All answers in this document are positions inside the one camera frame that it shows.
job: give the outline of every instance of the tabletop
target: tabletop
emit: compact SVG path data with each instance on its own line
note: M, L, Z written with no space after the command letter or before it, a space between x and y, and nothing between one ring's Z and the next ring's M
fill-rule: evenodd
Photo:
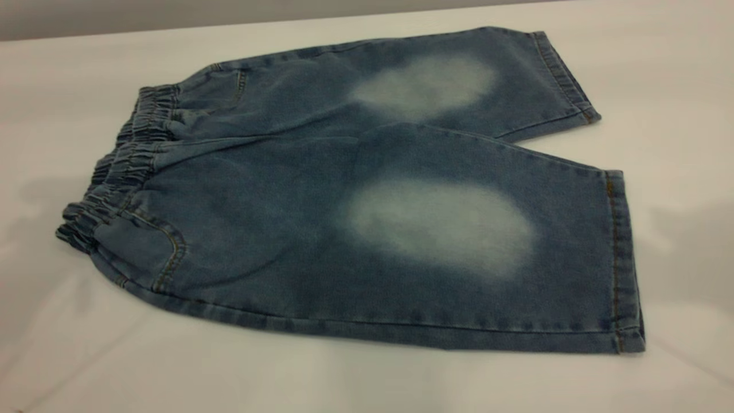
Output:
M0 413L734 412L728 0L588 0L0 43ZM163 312L54 237L137 90L373 37L544 30L598 125L525 141L625 172L640 356L440 351Z

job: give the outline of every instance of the pocket stitching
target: pocket stitching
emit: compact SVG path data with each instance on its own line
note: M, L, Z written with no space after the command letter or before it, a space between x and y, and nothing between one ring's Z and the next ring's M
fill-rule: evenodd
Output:
M188 245L186 244L183 235L179 231L176 231L168 222L165 222L158 218L150 217L140 209L136 209L135 212L125 211L125 213L129 214L133 218L136 218L137 220L142 221L150 227L157 229L160 232L163 232L163 234L168 238L168 240L171 242L171 245L173 246L173 252L171 253L170 258L167 260L164 269L156 277L155 281L150 287L151 290L154 292L164 292L165 287L167 287L173 280L173 273L178 269L178 266L184 259L186 251L188 249Z

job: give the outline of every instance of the stitched hem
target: stitched hem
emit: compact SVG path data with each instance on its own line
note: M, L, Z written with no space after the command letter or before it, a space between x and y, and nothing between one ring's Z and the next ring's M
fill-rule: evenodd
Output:
M632 227L621 171L606 171L606 192L612 229L612 321L614 343L619 353L644 351L644 329L635 271Z
M586 97L584 90L581 89L576 78L568 70L566 63L551 45L545 32L534 32L531 34L535 38L535 45L545 63L545 67L548 68L548 71L553 76L553 79L568 100L568 103L579 110L586 118L587 123L594 123L601 120L601 115L594 109L591 101Z

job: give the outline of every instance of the orange stitching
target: orange stitching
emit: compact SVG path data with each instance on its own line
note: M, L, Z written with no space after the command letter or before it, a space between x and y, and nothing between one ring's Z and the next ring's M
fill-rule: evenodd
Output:
M612 246L612 254L614 255L612 262L612 274L614 277L614 334L617 337L617 344L619 346L619 352L625 352L625 343L622 340L622 335L619 332L619 277L617 275L617 208L614 204L614 185L609 178L609 174L606 174L606 194L609 197L609 206L611 207L611 228L612 237L614 238Z

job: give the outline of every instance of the denim shorts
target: denim shorts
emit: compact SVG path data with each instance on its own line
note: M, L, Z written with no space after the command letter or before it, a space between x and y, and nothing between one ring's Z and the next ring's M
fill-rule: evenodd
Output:
M141 89L57 235L149 304L221 323L640 352L622 173L514 145L598 120L543 32L216 63Z

